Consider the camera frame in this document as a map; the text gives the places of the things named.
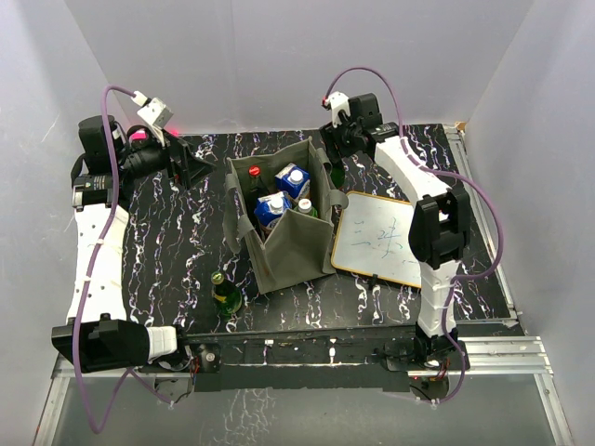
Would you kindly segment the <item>dark cola bottle red label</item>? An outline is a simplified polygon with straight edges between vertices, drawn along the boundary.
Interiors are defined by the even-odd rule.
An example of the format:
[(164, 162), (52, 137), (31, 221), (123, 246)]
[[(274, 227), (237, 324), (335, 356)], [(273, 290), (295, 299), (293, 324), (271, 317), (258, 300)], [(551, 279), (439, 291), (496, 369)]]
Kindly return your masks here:
[(250, 179), (250, 188), (247, 195), (247, 204), (250, 209), (255, 210), (258, 206), (258, 199), (268, 196), (270, 191), (263, 180), (261, 168), (258, 165), (251, 165), (248, 168), (248, 175)]

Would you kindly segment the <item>Fontana pineapple juice carton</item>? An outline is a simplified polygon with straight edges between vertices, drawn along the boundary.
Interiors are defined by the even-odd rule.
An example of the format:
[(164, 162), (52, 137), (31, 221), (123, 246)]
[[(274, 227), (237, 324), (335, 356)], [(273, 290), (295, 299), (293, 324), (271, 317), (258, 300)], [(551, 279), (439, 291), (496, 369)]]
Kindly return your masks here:
[(275, 186), (289, 197), (293, 204), (298, 204), (301, 199), (310, 198), (310, 174), (290, 163), (274, 176)]

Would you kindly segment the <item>blue red juice carton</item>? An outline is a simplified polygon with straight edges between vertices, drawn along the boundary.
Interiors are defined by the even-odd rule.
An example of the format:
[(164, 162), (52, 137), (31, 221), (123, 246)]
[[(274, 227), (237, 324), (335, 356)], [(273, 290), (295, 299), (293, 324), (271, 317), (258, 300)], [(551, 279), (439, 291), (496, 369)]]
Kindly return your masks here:
[(255, 216), (264, 237), (271, 234), (284, 212), (290, 208), (291, 202), (283, 191), (258, 198)]

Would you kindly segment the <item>grey-green canvas bag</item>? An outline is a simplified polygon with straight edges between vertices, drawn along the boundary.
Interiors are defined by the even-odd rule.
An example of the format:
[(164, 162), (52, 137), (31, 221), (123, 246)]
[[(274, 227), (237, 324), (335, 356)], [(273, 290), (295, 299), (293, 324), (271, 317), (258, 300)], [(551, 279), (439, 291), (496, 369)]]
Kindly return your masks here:
[[(293, 163), (313, 175), (311, 199), (318, 217), (297, 210), (285, 212), (271, 234), (261, 239), (253, 226), (245, 198), (250, 192), (248, 168), (262, 169), (267, 187), (274, 175)], [(329, 176), (331, 164), (323, 149), (308, 138), (273, 154), (228, 158), (225, 176), (223, 233), (227, 245), (238, 254), (247, 248), (258, 290), (262, 294), (318, 279), (335, 272), (331, 263), (334, 224), (333, 209), (349, 206), (347, 195), (337, 190)]]

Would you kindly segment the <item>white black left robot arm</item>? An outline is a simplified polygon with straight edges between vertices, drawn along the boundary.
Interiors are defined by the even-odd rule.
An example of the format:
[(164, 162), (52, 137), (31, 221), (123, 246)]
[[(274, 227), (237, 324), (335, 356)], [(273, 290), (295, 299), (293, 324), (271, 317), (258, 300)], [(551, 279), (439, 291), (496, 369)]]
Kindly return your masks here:
[(124, 132), (114, 117), (92, 116), (78, 125), (84, 152), (73, 165), (73, 215), (77, 263), (66, 322), (51, 332), (53, 347), (82, 373), (142, 367), (157, 362), (186, 368), (192, 348), (178, 326), (146, 327), (126, 316), (123, 249), (137, 180), (166, 172), (172, 186), (188, 190), (215, 166), (169, 132), (158, 140), (144, 125)]

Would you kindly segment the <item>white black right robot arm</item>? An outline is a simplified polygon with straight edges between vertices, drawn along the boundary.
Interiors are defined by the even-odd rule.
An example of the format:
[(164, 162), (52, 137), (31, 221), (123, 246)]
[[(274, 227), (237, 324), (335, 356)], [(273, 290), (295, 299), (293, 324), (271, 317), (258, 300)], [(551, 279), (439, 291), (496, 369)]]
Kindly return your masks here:
[(469, 245), (470, 197), (426, 169), (402, 126), (384, 122), (374, 94), (334, 92), (322, 105), (331, 113), (320, 133), (334, 186), (345, 182), (345, 159), (361, 152), (390, 174), (413, 208), (408, 243), (420, 266), (421, 307), (412, 351), (399, 359), (436, 368), (458, 346), (449, 293)]

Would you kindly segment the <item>green glass bottle gold cap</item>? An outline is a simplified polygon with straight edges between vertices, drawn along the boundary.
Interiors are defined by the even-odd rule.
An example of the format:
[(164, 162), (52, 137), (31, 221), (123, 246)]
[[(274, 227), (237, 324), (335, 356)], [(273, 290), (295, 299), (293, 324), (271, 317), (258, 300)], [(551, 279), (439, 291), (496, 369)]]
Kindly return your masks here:
[(330, 177), (334, 187), (340, 190), (345, 184), (345, 167), (341, 161), (332, 163)]

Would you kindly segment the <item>pink tape strip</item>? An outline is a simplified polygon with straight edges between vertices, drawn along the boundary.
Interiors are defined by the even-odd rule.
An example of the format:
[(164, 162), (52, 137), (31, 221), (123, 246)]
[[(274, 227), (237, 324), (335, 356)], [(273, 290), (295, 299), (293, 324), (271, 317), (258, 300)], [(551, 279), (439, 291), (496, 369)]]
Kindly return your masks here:
[[(177, 130), (174, 129), (162, 129), (161, 133), (165, 136), (165, 137), (172, 137), (172, 138), (178, 138), (179, 137), (179, 132)], [(128, 138), (132, 138), (134, 135), (136, 134), (143, 134), (143, 136), (145, 138), (149, 138), (149, 137), (154, 137), (155, 133), (147, 126), (145, 125), (133, 125), (131, 127), (128, 128), (128, 130), (126, 131), (126, 135)]]

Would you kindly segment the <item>yellow-framed whiteboard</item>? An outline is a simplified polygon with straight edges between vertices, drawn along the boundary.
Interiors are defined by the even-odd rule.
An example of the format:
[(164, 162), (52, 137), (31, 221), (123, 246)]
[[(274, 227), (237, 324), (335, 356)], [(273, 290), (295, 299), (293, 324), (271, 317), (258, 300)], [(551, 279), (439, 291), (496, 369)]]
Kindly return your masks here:
[(333, 267), (419, 288), (420, 266), (408, 242), (412, 205), (359, 191), (347, 198), (331, 255)]

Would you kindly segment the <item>green glass bottle front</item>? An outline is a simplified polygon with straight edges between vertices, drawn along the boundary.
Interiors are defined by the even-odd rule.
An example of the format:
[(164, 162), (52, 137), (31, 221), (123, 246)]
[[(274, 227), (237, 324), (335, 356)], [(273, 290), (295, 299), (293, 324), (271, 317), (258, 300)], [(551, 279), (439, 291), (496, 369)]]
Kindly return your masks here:
[(235, 314), (242, 306), (240, 290), (221, 271), (211, 274), (211, 283), (212, 296), (218, 305), (219, 312), (225, 317)]

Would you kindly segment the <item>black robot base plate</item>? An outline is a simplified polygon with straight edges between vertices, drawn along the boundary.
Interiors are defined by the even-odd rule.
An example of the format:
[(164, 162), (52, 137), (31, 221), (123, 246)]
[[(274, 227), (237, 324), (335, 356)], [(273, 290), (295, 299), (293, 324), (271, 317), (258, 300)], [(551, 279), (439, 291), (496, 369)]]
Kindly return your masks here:
[(186, 374), (196, 392), (243, 388), (379, 388), (406, 392), (418, 377), (467, 371), (464, 342), (425, 341), (412, 325), (189, 334), (146, 372)]

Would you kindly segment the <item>aluminium frame rail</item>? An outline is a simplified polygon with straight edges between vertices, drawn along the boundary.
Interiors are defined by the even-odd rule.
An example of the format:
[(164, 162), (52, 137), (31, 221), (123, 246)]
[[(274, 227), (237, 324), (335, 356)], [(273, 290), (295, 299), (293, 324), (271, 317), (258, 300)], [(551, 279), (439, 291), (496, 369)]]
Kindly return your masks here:
[[(418, 293), (339, 272), (261, 295), (246, 255), (222, 235), (222, 170), (190, 191), (156, 174), (131, 199), (123, 249), (127, 317), (177, 323), (188, 335), (412, 325)], [(219, 312), (211, 274), (221, 271), (242, 295), (230, 317)], [(470, 369), (450, 374), (457, 395), (438, 408), (430, 381), (408, 393), (379, 388), (243, 388), (199, 393), (186, 374), (135, 379), (120, 371), (77, 382), (60, 361), (43, 417), (52, 445), (556, 445), (570, 434), (544, 346), (513, 317), (499, 278), (460, 286), (456, 317)]]

